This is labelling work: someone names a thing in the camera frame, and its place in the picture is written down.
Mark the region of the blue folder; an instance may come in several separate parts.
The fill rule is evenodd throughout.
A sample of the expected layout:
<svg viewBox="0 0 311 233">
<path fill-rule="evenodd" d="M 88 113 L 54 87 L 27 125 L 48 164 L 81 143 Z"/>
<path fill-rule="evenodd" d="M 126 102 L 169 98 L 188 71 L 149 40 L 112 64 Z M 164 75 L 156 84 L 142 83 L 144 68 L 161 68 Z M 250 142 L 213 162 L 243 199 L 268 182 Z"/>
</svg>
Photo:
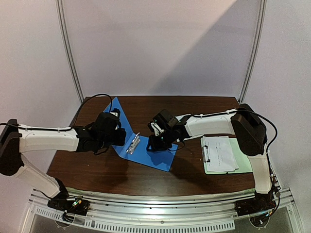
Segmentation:
<svg viewBox="0 0 311 233">
<path fill-rule="evenodd" d="M 173 144 L 172 148 L 166 151 L 157 151 L 157 152 L 147 151 L 146 148 L 147 148 L 149 138 L 142 136 L 139 133 L 135 133 L 133 131 L 127 119 L 127 116 L 122 108 L 122 105 L 119 102 L 119 99 L 117 97 L 115 97 L 112 100 L 112 103 L 109 104 L 105 108 L 104 111 L 108 112 L 110 107 L 117 108 L 120 110 L 121 127 L 124 128 L 126 131 L 126 138 L 125 138 L 124 146 L 113 146 L 112 147 L 114 151 L 117 153 L 117 155 L 120 158 L 131 161 L 131 162 L 135 162 L 141 165 L 149 166 L 149 167 L 162 170 L 162 171 L 166 171 L 166 172 L 170 171 L 178 145 Z M 137 143 L 133 152 L 129 153 L 128 149 L 131 147 L 132 141 L 136 137 L 139 139 L 139 142 Z"/>
</svg>

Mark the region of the metal folder clip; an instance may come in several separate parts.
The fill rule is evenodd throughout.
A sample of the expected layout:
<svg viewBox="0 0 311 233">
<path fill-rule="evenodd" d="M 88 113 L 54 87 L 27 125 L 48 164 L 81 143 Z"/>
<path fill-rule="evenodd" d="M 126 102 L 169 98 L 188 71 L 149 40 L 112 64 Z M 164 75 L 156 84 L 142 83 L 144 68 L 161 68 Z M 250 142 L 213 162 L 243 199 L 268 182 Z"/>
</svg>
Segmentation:
<svg viewBox="0 0 311 233">
<path fill-rule="evenodd" d="M 135 137 L 131 141 L 130 146 L 128 147 L 126 153 L 132 155 L 135 152 L 139 143 L 140 143 L 140 133 L 137 133 L 135 134 Z"/>
</svg>

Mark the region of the metal clipboard clip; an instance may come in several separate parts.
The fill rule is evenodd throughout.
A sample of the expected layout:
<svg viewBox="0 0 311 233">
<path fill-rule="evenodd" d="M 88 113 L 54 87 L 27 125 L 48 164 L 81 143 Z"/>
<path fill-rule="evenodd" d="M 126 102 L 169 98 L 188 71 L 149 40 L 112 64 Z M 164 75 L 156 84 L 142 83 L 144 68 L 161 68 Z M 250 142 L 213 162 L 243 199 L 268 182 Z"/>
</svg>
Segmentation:
<svg viewBox="0 0 311 233">
<path fill-rule="evenodd" d="M 209 154 L 208 154 L 208 146 L 207 145 L 202 146 L 202 153 L 204 156 L 204 162 L 209 163 L 210 158 L 209 158 Z"/>
</svg>

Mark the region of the white paper sheets stack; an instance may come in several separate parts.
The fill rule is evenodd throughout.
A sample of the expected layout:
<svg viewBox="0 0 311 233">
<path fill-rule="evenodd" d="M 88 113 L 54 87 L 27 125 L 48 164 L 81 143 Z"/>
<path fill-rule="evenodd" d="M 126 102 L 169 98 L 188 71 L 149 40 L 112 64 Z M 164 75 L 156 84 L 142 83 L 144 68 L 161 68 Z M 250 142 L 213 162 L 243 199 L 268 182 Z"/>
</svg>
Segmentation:
<svg viewBox="0 0 311 233">
<path fill-rule="evenodd" d="M 210 162 L 205 163 L 203 156 L 203 164 L 206 174 L 210 172 L 234 172 L 239 168 L 228 136 L 203 136 L 201 138 L 201 149 L 204 145 L 208 146 L 208 154 L 210 158 Z"/>
</svg>

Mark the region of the green clipboard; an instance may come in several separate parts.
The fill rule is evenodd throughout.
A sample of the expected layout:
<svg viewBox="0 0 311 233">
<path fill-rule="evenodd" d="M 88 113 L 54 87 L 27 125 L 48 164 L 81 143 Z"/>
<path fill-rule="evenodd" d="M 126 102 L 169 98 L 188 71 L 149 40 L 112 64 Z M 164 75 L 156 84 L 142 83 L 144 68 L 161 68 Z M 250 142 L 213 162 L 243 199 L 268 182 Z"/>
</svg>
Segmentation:
<svg viewBox="0 0 311 233">
<path fill-rule="evenodd" d="M 230 144 L 232 146 L 232 150 L 233 150 L 233 153 L 235 155 L 235 159 L 236 159 L 236 162 L 238 164 L 238 169 L 234 172 L 227 172 L 227 173 L 213 173 L 213 172 L 210 172 L 208 173 L 208 175 L 216 175 L 216 174 L 238 174 L 238 173 L 248 173 L 248 172 L 252 172 L 252 168 L 251 168 L 251 165 L 250 165 L 250 162 L 249 160 L 247 159 L 247 156 L 244 155 L 242 153 L 242 151 L 240 150 L 239 146 L 238 146 L 238 142 L 236 140 L 236 138 L 230 138 L 229 137 L 229 140 L 230 140 Z"/>
</svg>

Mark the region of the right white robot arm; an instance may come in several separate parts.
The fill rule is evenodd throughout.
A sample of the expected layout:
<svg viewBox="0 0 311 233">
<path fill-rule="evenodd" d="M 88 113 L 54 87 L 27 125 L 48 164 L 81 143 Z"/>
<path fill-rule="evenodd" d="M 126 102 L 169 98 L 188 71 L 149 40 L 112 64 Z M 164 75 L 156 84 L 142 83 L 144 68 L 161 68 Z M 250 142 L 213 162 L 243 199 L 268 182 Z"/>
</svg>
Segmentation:
<svg viewBox="0 0 311 233">
<path fill-rule="evenodd" d="M 264 118 L 248 104 L 236 109 L 213 114 L 185 114 L 174 116 L 168 110 L 160 111 L 148 123 L 152 134 L 146 146 L 149 152 L 166 151 L 173 142 L 183 142 L 203 135 L 231 134 L 237 139 L 240 150 L 248 157 L 259 195 L 252 199 L 251 207 L 261 212 L 270 204 L 267 195 L 273 186 L 268 160 L 267 128 Z"/>
</svg>

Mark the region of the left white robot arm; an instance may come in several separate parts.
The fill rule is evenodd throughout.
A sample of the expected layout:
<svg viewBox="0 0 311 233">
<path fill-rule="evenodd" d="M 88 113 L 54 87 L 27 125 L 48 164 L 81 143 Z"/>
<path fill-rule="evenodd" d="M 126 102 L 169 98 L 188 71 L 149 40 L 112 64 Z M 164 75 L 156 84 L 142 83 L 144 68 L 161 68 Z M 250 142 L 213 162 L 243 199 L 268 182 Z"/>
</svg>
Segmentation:
<svg viewBox="0 0 311 233">
<path fill-rule="evenodd" d="M 50 177 L 31 164 L 25 152 L 64 150 L 71 152 L 104 153 L 110 146 L 123 146 L 126 131 L 117 118 L 86 127 L 36 128 L 20 125 L 16 119 L 1 124 L 0 173 L 15 176 L 41 191 L 62 211 L 72 207 L 72 200 L 61 181 Z"/>
</svg>

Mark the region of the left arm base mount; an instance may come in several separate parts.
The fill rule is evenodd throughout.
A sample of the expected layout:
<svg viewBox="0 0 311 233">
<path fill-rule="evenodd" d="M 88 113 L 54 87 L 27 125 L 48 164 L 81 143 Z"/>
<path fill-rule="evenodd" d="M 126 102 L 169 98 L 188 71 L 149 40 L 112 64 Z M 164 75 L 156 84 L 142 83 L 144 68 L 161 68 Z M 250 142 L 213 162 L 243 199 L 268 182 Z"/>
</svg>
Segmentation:
<svg viewBox="0 0 311 233">
<path fill-rule="evenodd" d="M 74 221 L 75 215 L 86 216 L 90 201 L 83 199 L 83 196 L 71 197 L 66 188 L 61 187 L 60 193 L 49 199 L 48 207 L 63 211 L 62 220 L 68 223 Z"/>
</svg>

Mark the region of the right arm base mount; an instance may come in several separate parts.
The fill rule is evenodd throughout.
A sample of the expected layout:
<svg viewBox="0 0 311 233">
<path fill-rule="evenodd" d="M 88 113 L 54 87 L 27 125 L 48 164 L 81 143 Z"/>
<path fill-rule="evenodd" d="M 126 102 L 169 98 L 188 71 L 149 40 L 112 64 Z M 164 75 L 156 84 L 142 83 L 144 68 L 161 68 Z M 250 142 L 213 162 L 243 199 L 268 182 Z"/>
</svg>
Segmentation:
<svg viewBox="0 0 311 233">
<path fill-rule="evenodd" d="M 234 203 L 234 210 L 238 216 L 248 216 L 255 228 L 265 228 L 270 217 L 280 205 L 280 192 L 270 191 L 268 194 L 255 192 L 253 198 L 238 200 Z"/>
</svg>

